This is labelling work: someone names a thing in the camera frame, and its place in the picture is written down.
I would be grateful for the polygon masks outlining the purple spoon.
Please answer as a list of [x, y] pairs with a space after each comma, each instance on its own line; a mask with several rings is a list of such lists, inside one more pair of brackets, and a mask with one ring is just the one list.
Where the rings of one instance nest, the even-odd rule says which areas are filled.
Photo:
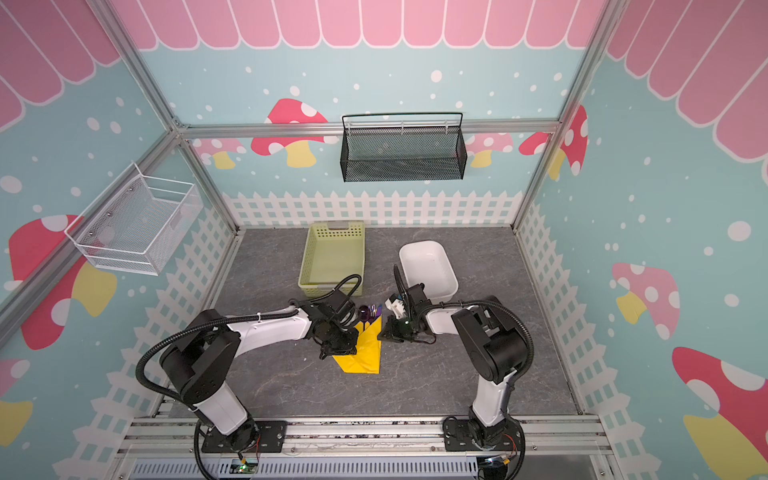
[[363, 326], [371, 320], [371, 310], [369, 305], [361, 305], [358, 308], [358, 319]]

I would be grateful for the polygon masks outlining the yellow paper napkin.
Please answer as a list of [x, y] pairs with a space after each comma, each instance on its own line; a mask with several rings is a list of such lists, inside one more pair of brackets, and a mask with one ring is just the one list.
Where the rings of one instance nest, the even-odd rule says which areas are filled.
[[382, 342], [378, 335], [382, 330], [382, 318], [378, 317], [372, 324], [361, 322], [355, 328], [358, 332], [357, 353], [334, 356], [334, 360], [348, 374], [379, 374]]

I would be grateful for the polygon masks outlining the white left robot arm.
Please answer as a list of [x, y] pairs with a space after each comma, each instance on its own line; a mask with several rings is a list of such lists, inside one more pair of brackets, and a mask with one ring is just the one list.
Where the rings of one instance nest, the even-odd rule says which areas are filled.
[[221, 436], [254, 439], [258, 427], [236, 395], [231, 373], [241, 358], [286, 342], [310, 340], [320, 357], [357, 352], [358, 308], [291, 305], [249, 315], [200, 313], [178, 338], [162, 349], [160, 366], [179, 402]]

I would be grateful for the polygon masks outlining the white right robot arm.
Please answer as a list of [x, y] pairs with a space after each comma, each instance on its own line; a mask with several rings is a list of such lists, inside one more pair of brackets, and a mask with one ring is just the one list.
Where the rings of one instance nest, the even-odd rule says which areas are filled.
[[432, 344], [439, 335], [460, 338], [477, 371], [478, 388], [468, 424], [478, 443], [490, 443], [511, 424], [509, 397], [532, 366], [532, 336], [520, 318], [496, 297], [434, 303], [417, 284], [391, 295], [382, 341]]

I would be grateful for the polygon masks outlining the white plastic tub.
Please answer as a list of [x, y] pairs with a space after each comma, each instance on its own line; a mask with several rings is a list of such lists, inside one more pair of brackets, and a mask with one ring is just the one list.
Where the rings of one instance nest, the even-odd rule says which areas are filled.
[[437, 241], [425, 240], [402, 246], [399, 259], [408, 286], [424, 285], [424, 294], [433, 303], [447, 302], [459, 288], [453, 267], [444, 247]]

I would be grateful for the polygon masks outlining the green perforated plastic basket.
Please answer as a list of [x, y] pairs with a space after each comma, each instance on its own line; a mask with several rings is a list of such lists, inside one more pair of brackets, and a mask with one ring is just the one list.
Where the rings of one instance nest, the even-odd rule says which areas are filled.
[[365, 223], [316, 222], [308, 231], [298, 286], [308, 298], [328, 293], [342, 279], [365, 270]]

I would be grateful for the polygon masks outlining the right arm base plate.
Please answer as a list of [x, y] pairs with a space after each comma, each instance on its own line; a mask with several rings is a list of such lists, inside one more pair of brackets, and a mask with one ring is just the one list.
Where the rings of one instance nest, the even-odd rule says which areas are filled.
[[521, 424], [514, 419], [485, 426], [475, 418], [449, 416], [442, 422], [442, 433], [449, 452], [520, 452], [525, 447]]

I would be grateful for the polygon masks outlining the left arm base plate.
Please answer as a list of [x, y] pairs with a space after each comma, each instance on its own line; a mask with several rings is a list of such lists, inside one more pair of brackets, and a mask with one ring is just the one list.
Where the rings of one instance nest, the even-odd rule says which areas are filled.
[[237, 430], [224, 435], [215, 427], [203, 434], [203, 453], [281, 453], [288, 422], [247, 420]]

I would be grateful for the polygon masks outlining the black mesh wall basket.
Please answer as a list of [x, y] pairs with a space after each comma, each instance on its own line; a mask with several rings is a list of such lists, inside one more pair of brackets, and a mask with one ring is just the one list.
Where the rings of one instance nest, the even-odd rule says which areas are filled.
[[341, 122], [346, 182], [464, 178], [468, 153], [461, 112], [349, 114]]

